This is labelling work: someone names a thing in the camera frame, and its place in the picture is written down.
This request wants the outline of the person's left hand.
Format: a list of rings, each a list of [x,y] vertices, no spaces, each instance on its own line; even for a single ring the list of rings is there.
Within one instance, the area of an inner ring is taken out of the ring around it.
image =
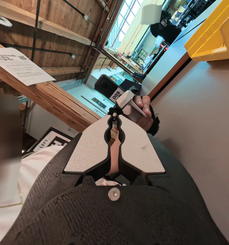
[[[133,97],[134,103],[146,114],[146,117],[142,116],[137,124],[145,131],[149,130],[154,120],[150,110],[150,97],[149,96],[138,96]]]

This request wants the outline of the white paper notice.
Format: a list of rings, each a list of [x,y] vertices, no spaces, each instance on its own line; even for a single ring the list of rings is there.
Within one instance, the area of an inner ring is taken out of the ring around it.
[[[52,76],[14,48],[0,48],[0,67],[27,86],[55,81]]]

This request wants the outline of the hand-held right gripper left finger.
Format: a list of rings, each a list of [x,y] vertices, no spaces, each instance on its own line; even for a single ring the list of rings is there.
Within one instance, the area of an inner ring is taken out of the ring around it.
[[[112,122],[112,116],[106,115],[83,131],[64,173],[104,177],[110,171]]]

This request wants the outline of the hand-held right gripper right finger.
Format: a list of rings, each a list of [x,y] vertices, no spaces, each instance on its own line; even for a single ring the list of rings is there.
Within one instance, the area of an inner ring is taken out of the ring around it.
[[[126,179],[165,173],[146,131],[123,115],[118,116],[118,130],[118,167]]]

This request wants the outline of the orange black pencil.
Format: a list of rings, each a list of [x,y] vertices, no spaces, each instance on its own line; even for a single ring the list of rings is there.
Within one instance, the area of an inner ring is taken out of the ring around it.
[[[109,109],[108,115],[108,125],[110,126],[111,142],[113,143],[118,137],[119,130],[121,129],[121,119],[120,115],[123,115],[123,111],[119,106],[114,106]]]

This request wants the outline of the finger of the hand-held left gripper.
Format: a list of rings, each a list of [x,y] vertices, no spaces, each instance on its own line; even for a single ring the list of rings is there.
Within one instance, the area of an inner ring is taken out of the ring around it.
[[[124,116],[134,123],[137,123],[142,117],[147,117],[147,115],[134,103],[126,104],[122,111]]]
[[[124,92],[119,98],[116,100],[116,107],[124,110],[127,108],[135,108],[135,103],[133,101],[135,94],[132,91]]]

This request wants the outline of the framed marker sign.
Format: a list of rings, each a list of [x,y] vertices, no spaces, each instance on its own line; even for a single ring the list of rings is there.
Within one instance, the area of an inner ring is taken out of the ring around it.
[[[26,152],[38,152],[40,149],[47,148],[49,146],[65,146],[67,145],[73,137],[50,127],[44,135],[37,140]]]

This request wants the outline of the person's left forearm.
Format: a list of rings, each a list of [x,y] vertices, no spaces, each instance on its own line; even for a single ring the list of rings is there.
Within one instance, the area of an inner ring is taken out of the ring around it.
[[[119,157],[119,146],[121,142],[119,141],[119,138],[117,137],[114,141],[114,143],[110,147],[110,154],[111,154],[111,168],[108,172],[108,175],[115,174],[119,172],[119,166],[118,166],[118,157]]]

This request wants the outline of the wooden beam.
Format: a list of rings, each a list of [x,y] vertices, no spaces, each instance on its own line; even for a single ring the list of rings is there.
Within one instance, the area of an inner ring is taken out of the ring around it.
[[[52,81],[26,86],[2,67],[0,79],[79,133],[101,119]]]

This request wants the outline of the yellow plastic bin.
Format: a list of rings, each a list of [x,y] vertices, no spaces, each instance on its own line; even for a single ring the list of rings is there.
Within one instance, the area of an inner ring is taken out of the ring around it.
[[[229,0],[222,0],[184,45],[195,62],[229,59]]]

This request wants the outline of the wood-edged work table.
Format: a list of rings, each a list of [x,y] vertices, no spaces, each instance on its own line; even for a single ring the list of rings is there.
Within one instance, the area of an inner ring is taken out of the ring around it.
[[[154,99],[191,61],[184,45],[220,3],[216,0],[180,33],[143,80],[141,96]]]

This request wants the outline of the person's white shirt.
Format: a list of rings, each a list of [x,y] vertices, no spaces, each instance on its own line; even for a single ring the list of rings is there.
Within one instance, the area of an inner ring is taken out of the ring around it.
[[[69,155],[51,146],[22,159],[19,184],[24,205],[0,210],[1,244],[127,243],[108,214],[111,186],[96,186],[86,176],[74,187],[74,176],[55,176]]]

